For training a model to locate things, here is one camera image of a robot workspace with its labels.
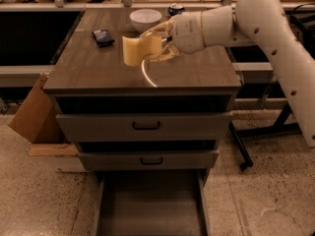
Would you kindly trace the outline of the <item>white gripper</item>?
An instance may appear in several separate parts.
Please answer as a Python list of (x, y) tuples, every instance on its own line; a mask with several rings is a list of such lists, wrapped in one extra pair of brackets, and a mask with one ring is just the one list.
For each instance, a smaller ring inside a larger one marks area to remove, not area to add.
[(145, 57), (150, 62), (162, 62), (179, 55), (179, 51), (192, 54), (205, 48), (201, 12), (183, 12), (172, 19), (162, 22), (141, 34), (141, 37), (159, 36), (172, 41), (160, 53)]

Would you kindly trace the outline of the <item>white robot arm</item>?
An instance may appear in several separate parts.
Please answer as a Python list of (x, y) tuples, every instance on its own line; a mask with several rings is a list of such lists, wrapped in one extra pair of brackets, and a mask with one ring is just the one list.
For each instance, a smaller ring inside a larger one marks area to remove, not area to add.
[(184, 12), (142, 36), (169, 37), (173, 54), (254, 43), (268, 58), (306, 143), (315, 147), (315, 61), (298, 41), (279, 0), (237, 0), (207, 11)]

